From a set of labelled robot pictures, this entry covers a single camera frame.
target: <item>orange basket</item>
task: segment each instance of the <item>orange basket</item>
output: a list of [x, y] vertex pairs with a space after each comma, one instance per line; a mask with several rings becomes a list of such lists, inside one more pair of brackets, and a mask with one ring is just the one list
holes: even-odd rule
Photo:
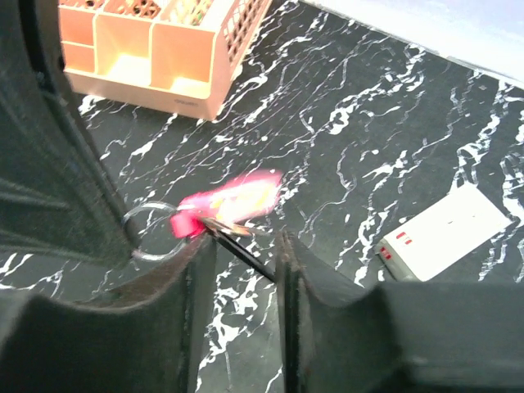
[[213, 120], [271, 0], [60, 0], [78, 93]]

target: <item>white wall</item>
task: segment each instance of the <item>white wall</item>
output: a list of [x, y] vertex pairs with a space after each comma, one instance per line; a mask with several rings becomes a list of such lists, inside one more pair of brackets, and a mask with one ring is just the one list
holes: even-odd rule
[[524, 0], [306, 0], [524, 86]]

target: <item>white rectangular device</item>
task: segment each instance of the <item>white rectangular device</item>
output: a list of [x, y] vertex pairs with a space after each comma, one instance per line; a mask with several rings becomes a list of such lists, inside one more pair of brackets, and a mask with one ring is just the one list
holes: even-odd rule
[[397, 280], [427, 281], [510, 224], [466, 183], [386, 235], [375, 251]]

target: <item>black marble surface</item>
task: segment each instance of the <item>black marble surface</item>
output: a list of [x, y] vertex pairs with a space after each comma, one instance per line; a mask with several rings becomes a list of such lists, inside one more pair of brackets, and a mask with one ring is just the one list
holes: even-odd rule
[[[471, 182], [513, 223], [435, 280], [524, 278], [524, 92], [352, 20], [276, 1], [214, 122], [96, 97], [79, 110], [129, 208], [277, 168], [281, 203], [253, 224], [288, 226], [369, 286], [386, 276], [373, 258], [380, 237]], [[176, 244], [163, 219], [142, 221], [149, 251]], [[272, 263], [270, 239], [246, 245]], [[72, 300], [150, 268], [0, 255], [0, 289]], [[275, 287], [226, 251], [216, 282], [199, 391], [282, 391]]]

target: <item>white surface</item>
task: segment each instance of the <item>white surface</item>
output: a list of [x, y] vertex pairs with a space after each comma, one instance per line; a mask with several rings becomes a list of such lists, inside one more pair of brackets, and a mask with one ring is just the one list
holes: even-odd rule
[[523, 0], [306, 2], [524, 86]]
[[395, 278], [427, 281], [510, 224], [482, 192], [465, 184], [386, 235], [377, 248], [390, 252], [385, 262]]

